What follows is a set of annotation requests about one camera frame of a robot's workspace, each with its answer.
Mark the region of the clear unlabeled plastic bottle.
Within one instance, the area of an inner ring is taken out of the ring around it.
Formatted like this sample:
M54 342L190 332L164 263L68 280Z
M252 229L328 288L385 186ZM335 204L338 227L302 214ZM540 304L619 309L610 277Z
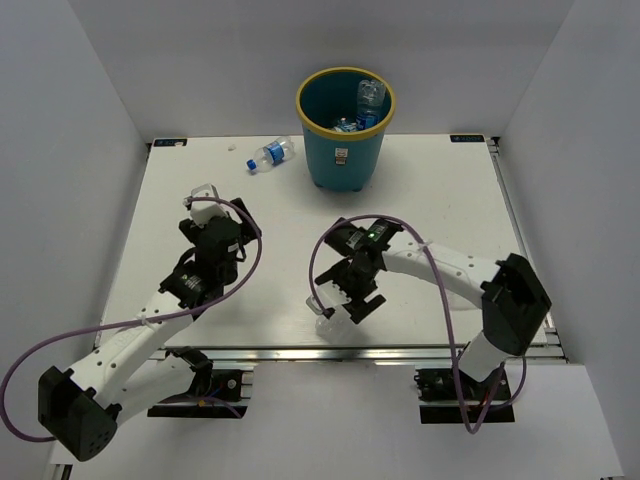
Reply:
M352 343L357 337L356 326L342 307L335 307L329 317L318 316L315 331L320 338L331 344L346 345Z

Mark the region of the small blue-cap water bottle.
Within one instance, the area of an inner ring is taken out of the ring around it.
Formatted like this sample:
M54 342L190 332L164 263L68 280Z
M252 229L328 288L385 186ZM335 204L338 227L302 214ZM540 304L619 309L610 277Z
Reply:
M246 161L250 174L266 173L295 157L295 144L290 136L280 136L257 149Z

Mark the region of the blue label plastic bottle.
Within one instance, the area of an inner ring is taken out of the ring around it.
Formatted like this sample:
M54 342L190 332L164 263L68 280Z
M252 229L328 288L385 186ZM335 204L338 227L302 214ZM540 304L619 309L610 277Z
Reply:
M357 91L356 127L359 131L374 127L381 119L386 86L376 79L362 80Z

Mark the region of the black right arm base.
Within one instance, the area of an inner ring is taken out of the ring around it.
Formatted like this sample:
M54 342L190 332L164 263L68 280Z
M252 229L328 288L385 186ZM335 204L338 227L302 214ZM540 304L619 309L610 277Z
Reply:
M488 380L477 382L461 373L461 391L469 423L475 425L488 404L489 394L496 380L496 371ZM418 391L420 421L423 425L463 425L463 418L450 368L418 369L414 375ZM483 424L514 423L511 405L504 406L512 392L505 373L502 373Z

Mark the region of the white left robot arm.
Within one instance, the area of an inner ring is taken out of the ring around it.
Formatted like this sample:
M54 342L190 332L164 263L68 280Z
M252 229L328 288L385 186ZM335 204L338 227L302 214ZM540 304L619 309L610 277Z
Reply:
M245 247L258 239L241 199L226 208L203 195L186 202L179 224L190 242L172 272L139 312L138 323L119 328L66 370L51 367L38 381L38 420L77 460L96 457L118 427L167 399L199 399L214 391L213 364L193 347L171 348L147 372L142 365L238 277Z

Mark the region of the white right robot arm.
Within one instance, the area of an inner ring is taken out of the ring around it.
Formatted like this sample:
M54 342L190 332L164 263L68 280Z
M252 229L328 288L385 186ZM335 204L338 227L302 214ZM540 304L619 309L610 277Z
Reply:
M361 323L385 301L376 277L390 272L426 281L445 297L458 296L482 313L480 332L463 349L451 374L453 390L472 399L508 358L524 356L552 302L525 257L511 253L487 260L424 240L412 227L388 215L338 219L318 240L341 257L320 275L310 275L308 307L332 317L344 311Z

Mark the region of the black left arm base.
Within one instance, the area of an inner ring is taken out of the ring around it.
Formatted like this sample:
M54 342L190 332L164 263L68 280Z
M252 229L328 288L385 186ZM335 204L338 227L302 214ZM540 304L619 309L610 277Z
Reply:
M149 418L242 419L250 398L252 373L239 368L219 368L192 347L170 348L166 359L182 359L194 377L188 389L147 410Z

